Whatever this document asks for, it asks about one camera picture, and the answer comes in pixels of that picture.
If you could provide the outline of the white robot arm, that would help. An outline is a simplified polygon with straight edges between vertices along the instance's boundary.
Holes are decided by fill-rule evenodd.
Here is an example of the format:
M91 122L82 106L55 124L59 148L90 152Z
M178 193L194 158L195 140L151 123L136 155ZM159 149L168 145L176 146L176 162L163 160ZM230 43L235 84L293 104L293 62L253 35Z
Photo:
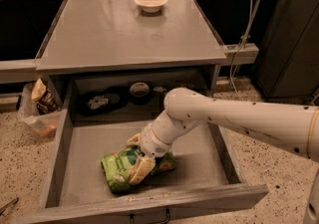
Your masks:
M141 149L134 178L143 178L155 167L174 142L200 123L212 123L217 131L227 128L313 161L319 160L318 109L209 98L186 88L169 91L163 100L163 111L150 122L137 139ZM165 209L168 219L193 217L199 209L208 213L246 210L268 193L264 185L229 185L225 191L208 189L191 191L191 200L171 204Z

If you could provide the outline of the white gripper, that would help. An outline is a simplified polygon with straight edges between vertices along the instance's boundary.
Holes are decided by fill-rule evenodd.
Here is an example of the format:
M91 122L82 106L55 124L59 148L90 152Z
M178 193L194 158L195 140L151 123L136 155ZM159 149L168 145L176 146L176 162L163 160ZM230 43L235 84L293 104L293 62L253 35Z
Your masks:
M130 185L140 184L155 168L156 161L151 157L163 157L171 149L170 144L163 143L156 137L150 124L143 128L141 134L132 136L127 141L127 146L140 146L142 153L147 155L139 156L135 165L130 168Z

